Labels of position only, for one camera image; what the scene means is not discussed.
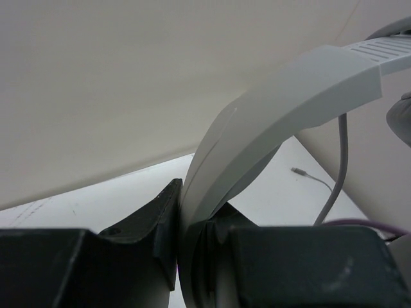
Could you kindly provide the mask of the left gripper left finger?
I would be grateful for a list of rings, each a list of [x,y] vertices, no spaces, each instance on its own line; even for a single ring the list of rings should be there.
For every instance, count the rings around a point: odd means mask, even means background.
[[[182,180],[94,233],[1,230],[2,307],[167,307],[177,273]]]

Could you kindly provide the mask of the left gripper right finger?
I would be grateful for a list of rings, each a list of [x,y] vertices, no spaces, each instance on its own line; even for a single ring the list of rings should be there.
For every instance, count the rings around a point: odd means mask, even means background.
[[[409,307],[410,291],[365,227],[259,227],[225,204],[198,243],[200,307]]]

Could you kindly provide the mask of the white grey headphones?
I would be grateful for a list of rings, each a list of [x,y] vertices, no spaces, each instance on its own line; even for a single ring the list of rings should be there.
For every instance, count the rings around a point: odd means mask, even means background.
[[[334,205],[347,173],[347,113],[381,98],[381,79],[410,67],[410,18],[393,22],[345,47],[321,46],[285,64],[228,104],[191,161],[179,205],[179,278],[187,307],[193,287],[195,246],[206,221],[247,188],[284,141],[301,130],[338,119],[340,170],[315,220]]]

